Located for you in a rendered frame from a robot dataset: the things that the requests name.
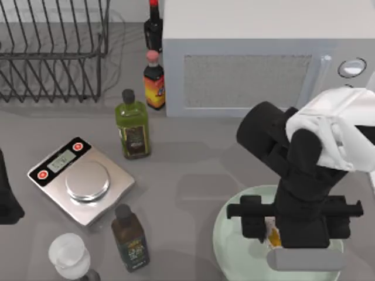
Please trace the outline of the small yellow object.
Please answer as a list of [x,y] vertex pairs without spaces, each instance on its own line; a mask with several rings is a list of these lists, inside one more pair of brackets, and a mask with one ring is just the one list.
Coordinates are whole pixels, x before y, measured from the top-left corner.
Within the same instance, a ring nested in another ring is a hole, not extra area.
[[265,218],[266,242],[270,249],[281,248],[281,238],[274,217]]

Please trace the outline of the pale green round plate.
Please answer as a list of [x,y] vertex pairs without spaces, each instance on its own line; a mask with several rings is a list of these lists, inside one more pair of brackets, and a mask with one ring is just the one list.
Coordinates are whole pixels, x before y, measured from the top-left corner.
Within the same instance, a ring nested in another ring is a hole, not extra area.
[[232,196],[219,211],[213,227],[213,251],[223,273],[223,281],[338,281],[340,272],[279,272],[267,263],[269,244],[242,235],[241,219],[227,219],[226,207],[240,202],[242,195],[261,196],[263,203],[274,201],[276,185],[249,187]]

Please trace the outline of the brown oil bottle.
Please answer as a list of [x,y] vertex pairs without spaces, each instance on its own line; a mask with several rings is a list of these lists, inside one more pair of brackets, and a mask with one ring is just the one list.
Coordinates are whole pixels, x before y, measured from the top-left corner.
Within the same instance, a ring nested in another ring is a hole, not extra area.
[[145,231],[129,205],[120,204],[115,208],[111,229],[121,260],[129,273],[150,262]]

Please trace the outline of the green oil bottle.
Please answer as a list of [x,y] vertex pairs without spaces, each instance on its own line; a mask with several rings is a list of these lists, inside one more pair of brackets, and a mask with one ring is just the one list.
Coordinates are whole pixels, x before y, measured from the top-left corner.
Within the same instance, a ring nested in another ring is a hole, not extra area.
[[135,98],[134,90],[122,91],[122,103],[115,108],[122,152],[127,159],[147,157],[151,153],[146,106]]

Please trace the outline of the round microwave knob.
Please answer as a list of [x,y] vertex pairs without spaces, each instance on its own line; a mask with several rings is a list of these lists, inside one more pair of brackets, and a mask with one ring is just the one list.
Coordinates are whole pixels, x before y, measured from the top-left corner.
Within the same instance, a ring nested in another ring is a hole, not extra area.
[[337,73],[342,78],[355,78],[361,75],[367,67],[367,62],[363,58],[355,58],[343,61],[337,68]]

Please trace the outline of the silver kitchen scale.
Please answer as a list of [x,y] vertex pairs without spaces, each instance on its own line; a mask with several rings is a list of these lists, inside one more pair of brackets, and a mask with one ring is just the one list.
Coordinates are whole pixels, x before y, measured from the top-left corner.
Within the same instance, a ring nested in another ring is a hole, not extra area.
[[135,184],[126,170],[79,136],[46,156],[27,175],[84,227],[116,205]]

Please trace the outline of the dark bottle with orange label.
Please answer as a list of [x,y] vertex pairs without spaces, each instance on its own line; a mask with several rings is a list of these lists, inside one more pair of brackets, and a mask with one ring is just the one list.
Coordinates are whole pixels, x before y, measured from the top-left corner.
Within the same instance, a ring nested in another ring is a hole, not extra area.
[[148,50],[147,66],[144,69],[145,98],[149,107],[160,110],[165,105],[164,69],[159,64],[159,53]]

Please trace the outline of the pale microwave oven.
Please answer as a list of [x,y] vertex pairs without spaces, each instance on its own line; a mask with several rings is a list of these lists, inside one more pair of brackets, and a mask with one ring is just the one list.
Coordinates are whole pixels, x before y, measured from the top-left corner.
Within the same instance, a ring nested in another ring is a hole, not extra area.
[[[375,0],[165,0],[169,117],[242,117],[269,101],[302,107],[324,90],[365,87],[375,73]],[[342,78],[345,60],[367,67]]]

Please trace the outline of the clear glass cup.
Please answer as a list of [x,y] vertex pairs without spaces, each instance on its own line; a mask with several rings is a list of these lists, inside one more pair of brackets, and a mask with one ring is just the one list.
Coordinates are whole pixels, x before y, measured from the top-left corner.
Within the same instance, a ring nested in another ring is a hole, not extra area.
[[102,281],[91,267],[91,255],[82,238],[67,232],[56,237],[48,249],[56,272],[67,281]]

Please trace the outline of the dark bottle with red cap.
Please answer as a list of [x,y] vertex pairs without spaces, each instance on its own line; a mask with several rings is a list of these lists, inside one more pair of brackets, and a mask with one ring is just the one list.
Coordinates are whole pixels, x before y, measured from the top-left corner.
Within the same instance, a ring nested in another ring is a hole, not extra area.
[[149,19],[144,22],[145,43],[148,50],[162,52],[163,19],[159,13],[159,0],[149,0]]

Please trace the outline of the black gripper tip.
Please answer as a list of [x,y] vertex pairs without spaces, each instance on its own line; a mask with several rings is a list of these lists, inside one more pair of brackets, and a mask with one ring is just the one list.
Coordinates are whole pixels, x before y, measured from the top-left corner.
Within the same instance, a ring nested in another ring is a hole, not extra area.
[[0,225],[15,225],[24,216],[25,212],[12,192],[0,149]]

